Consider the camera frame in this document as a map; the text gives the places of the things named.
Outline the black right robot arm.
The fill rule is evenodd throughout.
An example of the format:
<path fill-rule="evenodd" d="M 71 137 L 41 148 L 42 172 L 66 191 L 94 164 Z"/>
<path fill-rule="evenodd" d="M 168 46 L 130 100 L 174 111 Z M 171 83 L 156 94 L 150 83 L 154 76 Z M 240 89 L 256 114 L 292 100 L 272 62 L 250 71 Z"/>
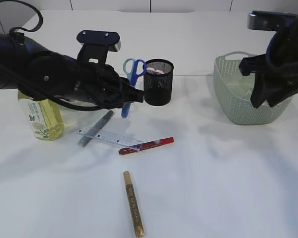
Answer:
<path fill-rule="evenodd" d="M 250 97 L 253 107 L 274 107 L 298 94 L 298 14 L 258 11 L 248 15 L 248 29 L 274 31 L 264 54 L 243 58 L 243 76 L 255 74 Z"/>

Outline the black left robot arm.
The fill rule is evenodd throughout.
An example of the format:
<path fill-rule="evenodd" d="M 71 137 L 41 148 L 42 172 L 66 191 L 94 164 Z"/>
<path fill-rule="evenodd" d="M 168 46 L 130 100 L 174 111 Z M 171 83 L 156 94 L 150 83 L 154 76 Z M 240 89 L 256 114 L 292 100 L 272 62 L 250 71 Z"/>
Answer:
<path fill-rule="evenodd" d="M 0 33 L 0 89 L 18 89 L 34 100 L 49 99 L 61 106 L 83 110 L 71 101 L 89 103 L 90 111 L 122 108 L 144 100 L 112 66 L 108 52 L 120 49 L 116 32 L 83 30 L 77 58 L 51 51 L 22 33 Z"/>

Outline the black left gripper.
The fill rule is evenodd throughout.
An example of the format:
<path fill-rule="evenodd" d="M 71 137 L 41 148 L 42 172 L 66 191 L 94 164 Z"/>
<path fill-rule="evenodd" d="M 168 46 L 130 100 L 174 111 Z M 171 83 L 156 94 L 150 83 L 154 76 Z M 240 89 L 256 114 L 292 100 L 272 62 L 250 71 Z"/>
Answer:
<path fill-rule="evenodd" d="M 130 80 L 119 76 L 110 65 L 76 63 L 72 66 L 72 100 L 96 105 L 102 109 L 122 108 L 124 103 L 142 103 L 144 91 L 130 86 Z"/>

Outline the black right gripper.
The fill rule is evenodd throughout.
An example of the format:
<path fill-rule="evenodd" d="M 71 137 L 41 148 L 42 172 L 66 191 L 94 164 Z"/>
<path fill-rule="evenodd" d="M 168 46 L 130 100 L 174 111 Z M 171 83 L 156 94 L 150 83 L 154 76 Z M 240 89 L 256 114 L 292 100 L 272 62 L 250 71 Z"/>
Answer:
<path fill-rule="evenodd" d="M 274 107 L 287 98 L 298 94 L 298 61 L 276 64 L 266 55 L 243 58 L 239 64 L 243 76 L 255 73 L 255 81 L 250 101 L 259 108 L 265 101 Z M 272 82 L 285 85 L 272 92 Z"/>

